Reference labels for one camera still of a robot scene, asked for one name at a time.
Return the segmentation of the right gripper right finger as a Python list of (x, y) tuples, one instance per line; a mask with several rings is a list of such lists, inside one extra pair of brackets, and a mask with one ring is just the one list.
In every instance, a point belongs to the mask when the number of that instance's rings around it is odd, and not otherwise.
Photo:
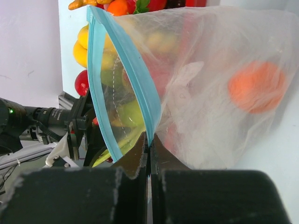
[(192, 170), (158, 137), (150, 145), (155, 224), (288, 224), (274, 182), (257, 170)]

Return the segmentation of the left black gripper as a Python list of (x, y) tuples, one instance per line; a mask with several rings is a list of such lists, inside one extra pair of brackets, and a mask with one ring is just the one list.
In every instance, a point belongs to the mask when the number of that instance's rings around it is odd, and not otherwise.
[(70, 158), (79, 159), (79, 147), (85, 140), (86, 155), (84, 167), (92, 167), (105, 151), (105, 143), (99, 126), (93, 124), (96, 118), (90, 92), (77, 99), (70, 111), (67, 127), (67, 144)]

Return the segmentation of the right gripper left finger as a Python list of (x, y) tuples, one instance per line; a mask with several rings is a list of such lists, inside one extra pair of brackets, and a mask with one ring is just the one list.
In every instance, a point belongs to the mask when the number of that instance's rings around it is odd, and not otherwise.
[(21, 173), (0, 207), (3, 224), (144, 224), (147, 137), (108, 168), (42, 168)]

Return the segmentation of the clear zip top bag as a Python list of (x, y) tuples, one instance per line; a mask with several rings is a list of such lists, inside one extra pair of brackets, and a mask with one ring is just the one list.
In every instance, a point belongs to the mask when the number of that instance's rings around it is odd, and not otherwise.
[[(230, 99), (230, 78), (270, 62), (285, 73), (287, 92), (299, 71), (299, 18), (287, 11), (215, 6), (113, 16), (89, 7), (87, 19), (89, 90), (106, 148), (143, 128), (148, 142), (157, 135), (190, 168), (231, 168), (267, 134), (281, 102), (244, 111)], [(117, 57), (102, 70), (106, 34)], [(144, 125), (112, 126), (109, 112), (133, 100)]]

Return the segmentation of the orange fruit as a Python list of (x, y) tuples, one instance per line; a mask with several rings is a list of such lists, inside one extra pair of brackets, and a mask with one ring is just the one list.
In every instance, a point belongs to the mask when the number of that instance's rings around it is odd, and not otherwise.
[(285, 73), (270, 62), (252, 62), (236, 72), (228, 82), (232, 102), (249, 113), (275, 109), (287, 89)]

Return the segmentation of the red apple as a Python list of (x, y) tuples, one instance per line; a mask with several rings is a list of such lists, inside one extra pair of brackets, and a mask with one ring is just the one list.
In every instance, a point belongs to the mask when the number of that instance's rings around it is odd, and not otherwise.
[(80, 72), (74, 83), (75, 90), (79, 96), (85, 96), (89, 90), (88, 72), (83, 70)]

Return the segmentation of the green pear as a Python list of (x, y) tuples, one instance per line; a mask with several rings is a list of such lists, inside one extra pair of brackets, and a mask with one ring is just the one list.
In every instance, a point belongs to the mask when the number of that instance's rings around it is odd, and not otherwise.
[(110, 124), (116, 127), (143, 126), (143, 116), (137, 100), (116, 106), (108, 114)]

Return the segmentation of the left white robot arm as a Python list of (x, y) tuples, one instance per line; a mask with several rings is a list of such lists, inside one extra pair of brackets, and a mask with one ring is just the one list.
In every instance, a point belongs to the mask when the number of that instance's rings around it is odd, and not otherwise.
[(52, 167), (59, 161), (70, 167), (80, 158), (79, 148), (85, 143), (84, 166), (91, 167), (107, 149), (97, 125), (91, 94), (77, 99), (70, 110), (22, 106), (0, 100), (0, 154), (20, 151), (21, 141), (38, 141), (45, 145), (56, 143), (46, 159)]

